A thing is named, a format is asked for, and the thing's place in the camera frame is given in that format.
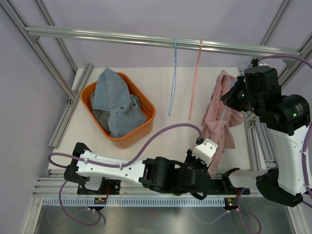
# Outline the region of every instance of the wire hanger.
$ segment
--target wire hanger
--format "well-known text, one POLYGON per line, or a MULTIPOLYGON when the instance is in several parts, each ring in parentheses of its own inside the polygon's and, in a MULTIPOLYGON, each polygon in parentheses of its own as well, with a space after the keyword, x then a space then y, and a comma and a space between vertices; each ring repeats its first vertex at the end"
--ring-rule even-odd
POLYGON ((176 40, 177 40, 177 37, 175 37, 175 68, 174 68, 174 77, 172 79, 171 98, 170 98, 168 116, 171 115, 172 104, 174 102, 175 93, 176 93, 176 40))
POLYGON ((202 47, 203 47, 203 39, 200 39, 200 48, 199 48, 199 53, 198 53, 198 58, 197 58, 196 69, 195 69, 195 77, 194 77, 193 91, 192 91, 192 97, 191 97, 191 106, 190 106, 190 112, 189 112, 189 120, 192 117, 193 102, 194 102, 195 91, 196 91, 196 86, 197 86, 198 66, 199 66, 199 59, 200 59, 202 47))

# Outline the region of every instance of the pink garment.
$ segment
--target pink garment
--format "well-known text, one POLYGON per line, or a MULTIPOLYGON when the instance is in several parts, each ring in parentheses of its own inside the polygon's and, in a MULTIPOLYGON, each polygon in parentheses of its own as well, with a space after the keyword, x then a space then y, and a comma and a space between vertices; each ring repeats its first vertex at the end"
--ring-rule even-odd
POLYGON ((226 107, 220 100, 221 96, 230 90, 229 81, 232 84, 236 81, 236 78, 225 71, 222 71, 218 75, 214 92, 211 96, 211 102, 201 122, 203 126, 203 138, 209 138, 218 144, 218 148, 208 169, 211 175, 215 174, 224 149, 235 149, 230 127, 244 122, 243 115, 240 112, 226 107))

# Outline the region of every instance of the metal floor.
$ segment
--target metal floor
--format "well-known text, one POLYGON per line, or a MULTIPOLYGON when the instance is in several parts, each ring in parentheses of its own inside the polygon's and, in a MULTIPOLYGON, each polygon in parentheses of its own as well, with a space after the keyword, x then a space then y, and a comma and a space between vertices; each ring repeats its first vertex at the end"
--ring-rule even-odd
MULTIPOLYGON (((285 206, 267 201, 261 197, 243 198, 242 208, 253 212, 261 221, 262 234, 294 234, 289 213, 285 206)), ((82 207, 66 207, 70 214, 82 207)), ((95 227, 84 227, 72 221, 56 227, 66 217, 58 206, 43 206, 36 227, 36 234, 244 234, 247 233, 237 213, 230 213, 212 225, 200 223, 212 221, 225 212, 220 207, 207 208, 135 208, 105 207, 101 220, 95 227)), ((252 232, 258 231, 258 224, 249 215, 243 215, 252 232)), ((77 215, 78 220, 94 222, 96 214, 89 212, 77 215)))

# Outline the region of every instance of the hanging rod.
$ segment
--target hanging rod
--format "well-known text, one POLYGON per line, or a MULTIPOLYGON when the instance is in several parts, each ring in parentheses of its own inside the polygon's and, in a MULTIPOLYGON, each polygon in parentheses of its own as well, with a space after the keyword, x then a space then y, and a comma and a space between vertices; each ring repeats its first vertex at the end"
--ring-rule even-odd
MULTIPOLYGON (((123 43, 132 45, 146 45, 155 47, 174 48, 175 38, 157 37, 147 35, 134 35, 126 33, 110 33, 89 31, 81 29, 65 29, 54 26, 28 26, 25 27, 31 36, 97 40, 113 43, 123 43)), ((199 50, 200 40, 177 39, 177 49, 199 50)), ((203 41, 202 51, 246 55, 246 56, 270 56, 270 55, 295 55, 299 56, 299 49, 275 48, 263 45, 245 45, 235 43, 223 43, 214 41, 203 41)))

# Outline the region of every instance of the blue hanger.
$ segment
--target blue hanger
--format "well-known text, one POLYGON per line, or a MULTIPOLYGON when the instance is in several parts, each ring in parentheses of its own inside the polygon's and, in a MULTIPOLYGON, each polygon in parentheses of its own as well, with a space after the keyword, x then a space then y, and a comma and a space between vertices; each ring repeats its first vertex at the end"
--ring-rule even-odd
POLYGON ((175 68, 174 68, 174 77, 173 77, 173 80, 172 80, 171 98, 170 98, 168 116, 171 115, 172 104, 174 102, 175 93, 176 93, 176 40, 177 40, 177 37, 175 38, 175 68))

